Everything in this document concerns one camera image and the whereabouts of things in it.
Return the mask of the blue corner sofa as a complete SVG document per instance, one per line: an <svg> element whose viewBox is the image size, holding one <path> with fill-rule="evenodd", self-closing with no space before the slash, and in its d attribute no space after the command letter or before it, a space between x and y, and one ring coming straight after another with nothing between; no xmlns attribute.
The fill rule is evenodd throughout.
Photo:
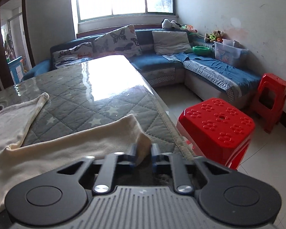
<svg viewBox="0 0 286 229"><path fill-rule="evenodd" d="M152 31L182 31L182 30L164 30L159 28L137 30L135 28L135 33L138 38L142 55L130 57L127 58L127 60L147 80L147 82L151 86L165 86L170 84L184 83L202 100L208 100L213 97L221 98L231 104L234 104L237 108L244 107L245 103L242 102L241 99L248 100L249 95L256 90L256 89L252 90L246 95L236 99L231 98L222 90L218 90L216 87L200 79L198 76L194 75L189 70L186 70L181 62L173 58L173 54L169 55L156 54L156 52L154 51ZM190 42L191 40L190 34L187 31L184 32L187 33ZM51 58L48 60L44 60L39 64L37 64L35 67L33 67L30 71L28 71L24 75L23 80L27 80L32 77L39 76L40 74L44 74L49 71L58 69L54 66L52 62L53 60L52 54L54 52L59 50L70 49L84 42L91 42L93 45L94 40L102 35L104 34L82 37L76 40L68 41L63 44L51 47L50 49ZM93 52L92 60L104 57L106 56L95 57Z"/></svg>

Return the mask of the green plastic bowl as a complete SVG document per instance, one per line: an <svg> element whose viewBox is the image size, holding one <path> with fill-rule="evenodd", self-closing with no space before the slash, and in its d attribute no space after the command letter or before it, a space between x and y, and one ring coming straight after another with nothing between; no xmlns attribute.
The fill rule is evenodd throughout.
<svg viewBox="0 0 286 229"><path fill-rule="evenodd" d="M209 56L211 54L209 47L193 46L192 50L197 56Z"/></svg>

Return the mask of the blue small cabinet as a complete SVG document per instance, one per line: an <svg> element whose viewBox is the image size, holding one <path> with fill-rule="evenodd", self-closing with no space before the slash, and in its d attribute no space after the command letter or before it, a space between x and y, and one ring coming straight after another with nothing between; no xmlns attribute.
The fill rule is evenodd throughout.
<svg viewBox="0 0 286 229"><path fill-rule="evenodd" d="M19 84L25 75L24 67L22 64L22 57L20 56L10 61L7 65L9 67L14 84Z"/></svg>

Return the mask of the red plastic stool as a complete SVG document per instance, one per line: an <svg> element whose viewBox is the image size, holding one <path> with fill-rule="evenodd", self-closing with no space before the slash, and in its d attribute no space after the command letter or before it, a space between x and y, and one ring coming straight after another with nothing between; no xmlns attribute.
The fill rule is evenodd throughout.
<svg viewBox="0 0 286 229"><path fill-rule="evenodd" d="M264 131L271 133L279 122L286 101L286 81L273 73L265 73L253 97L250 110L264 120Z"/></svg>
<svg viewBox="0 0 286 229"><path fill-rule="evenodd" d="M192 150L236 170L252 139L255 123L246 114L220 98L210 98L186 108L177 128L190 141Z"/></svg>

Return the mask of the blue cloth on sofa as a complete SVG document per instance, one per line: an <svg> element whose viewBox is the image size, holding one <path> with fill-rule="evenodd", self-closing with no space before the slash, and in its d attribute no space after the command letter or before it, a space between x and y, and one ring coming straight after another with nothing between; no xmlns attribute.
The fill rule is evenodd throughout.
<svg viewBox="0 0 286 229"><path fill-rule="evenodd" d="M261 81L261 76L248 69L239 69L211 57L182 52L173 54L173 58L181 62L186 70L233 99L255 90Z"/></svg>

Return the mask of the plain grey cushion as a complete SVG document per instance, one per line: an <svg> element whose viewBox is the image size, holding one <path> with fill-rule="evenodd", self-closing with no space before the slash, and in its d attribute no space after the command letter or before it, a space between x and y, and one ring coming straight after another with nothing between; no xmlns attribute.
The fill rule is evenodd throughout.
<svg viewBox="0 0 286 229"><path fill-rule="evenodd" d="M158 55L192 52L187 33L184 31L152 31L152 36L154 51Z"/></svg>

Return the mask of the colourful toy pile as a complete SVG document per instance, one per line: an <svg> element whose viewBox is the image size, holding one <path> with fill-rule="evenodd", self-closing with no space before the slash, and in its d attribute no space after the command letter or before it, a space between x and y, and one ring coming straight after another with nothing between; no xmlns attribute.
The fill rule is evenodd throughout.
<svg viewBox="0 0 286 229"><path fill-rule="evenodd" d="M194 33L194 34L196 34L196 33L198 32L198 31L196 30L196 28L194 28L194 26L189 25L189 24L181 25L181 26L180 26L180 29L181 29L181 30L188 31L188 32L190 32L190 33Z"/></svg>

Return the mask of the large butterfly print cushion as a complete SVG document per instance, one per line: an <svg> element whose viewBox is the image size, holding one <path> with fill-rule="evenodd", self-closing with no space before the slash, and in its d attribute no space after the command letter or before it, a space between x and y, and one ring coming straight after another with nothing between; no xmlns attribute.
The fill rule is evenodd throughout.
<svg viewBox="0 0 286 229"><path fill-rule="evenodd" d="M142 55L133 24L97 37L93 42L93 50L95 57L124 55L130 58Z"/></svg>

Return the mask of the white plush toy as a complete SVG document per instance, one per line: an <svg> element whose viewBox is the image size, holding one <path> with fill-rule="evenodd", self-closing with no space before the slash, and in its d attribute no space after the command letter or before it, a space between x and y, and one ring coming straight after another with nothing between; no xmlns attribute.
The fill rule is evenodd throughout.
<svg viewBox="0 0 286 229"><path fill-rule="evenodd" d="M163 19L161 23L162 29L164 30L172 30L172 29L180 29L181 25L176 20Z"/></svg>

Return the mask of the cream knit garment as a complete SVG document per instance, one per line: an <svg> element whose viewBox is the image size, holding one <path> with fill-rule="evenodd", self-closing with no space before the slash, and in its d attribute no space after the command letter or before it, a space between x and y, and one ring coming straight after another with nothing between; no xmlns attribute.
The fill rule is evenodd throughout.
<svg viewBox="0 0 286 229"><path fill-rule="evenodd" d="M136 164L149 154L151 139L133 114L113 123L46 142L23 146L29 128L49 99L48 93L0 111L0 212L15 185L85 156L101 159L137 146Z"/></svg>

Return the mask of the clear plastic storage box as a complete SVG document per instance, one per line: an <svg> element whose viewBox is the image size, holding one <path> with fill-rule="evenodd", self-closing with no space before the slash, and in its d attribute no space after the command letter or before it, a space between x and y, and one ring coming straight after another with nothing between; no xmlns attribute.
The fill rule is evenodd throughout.
<svg viewBox="0 0 286 229"><path fill-rule="evenodd" d="M214 48L214 55L217 60L236 68L244 66L248 56L248 49L236 48L219 42L214 43Z"/></svg>

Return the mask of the small butterfly print cushion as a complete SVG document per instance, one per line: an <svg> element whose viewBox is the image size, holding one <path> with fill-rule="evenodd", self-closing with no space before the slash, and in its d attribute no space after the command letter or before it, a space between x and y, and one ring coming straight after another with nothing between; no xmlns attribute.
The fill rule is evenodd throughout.
<svg viewBox="0 0 286 229"><path fill-rule="evenodd" d="M93 45L91 42L84 42L70 49L56 51L52 56L52 62L56 68L73 65L81 61L92 60Z"/></svg>

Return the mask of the brown plush toy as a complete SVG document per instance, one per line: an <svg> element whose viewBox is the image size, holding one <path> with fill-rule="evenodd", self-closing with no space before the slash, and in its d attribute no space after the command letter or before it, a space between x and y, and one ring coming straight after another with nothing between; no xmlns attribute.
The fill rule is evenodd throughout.
<svg viewBox="0 0 286 229"><path fill-rule="evenodd" d="M224 32L220 30L214 30L211 34L205 33L204 42L214 43L214 42L223 42Z"/></svg>

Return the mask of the far red plastic stool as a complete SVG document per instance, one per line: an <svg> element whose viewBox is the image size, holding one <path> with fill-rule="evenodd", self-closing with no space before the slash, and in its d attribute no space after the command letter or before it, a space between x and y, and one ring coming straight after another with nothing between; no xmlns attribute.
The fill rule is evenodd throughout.
<svg viewBox="0 0 286 229"><path fill-rule="evenodd" d="M264 120L264 131L271 133L279 122L286 101L286 81L273 73L265 73L253 97L250 110Z"/></svg>

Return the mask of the near red plastic stool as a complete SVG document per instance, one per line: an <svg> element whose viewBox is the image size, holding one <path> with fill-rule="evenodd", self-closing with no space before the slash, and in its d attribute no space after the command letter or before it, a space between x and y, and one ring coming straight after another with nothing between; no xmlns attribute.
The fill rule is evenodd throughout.
<svg viewBox="0 0 286 229"><path fill-rule="evenodd" d="M190 141L192 150L236 170L252 139L255 123L246 114L220 98L210 98L186 108L177 128Z"/></svg>

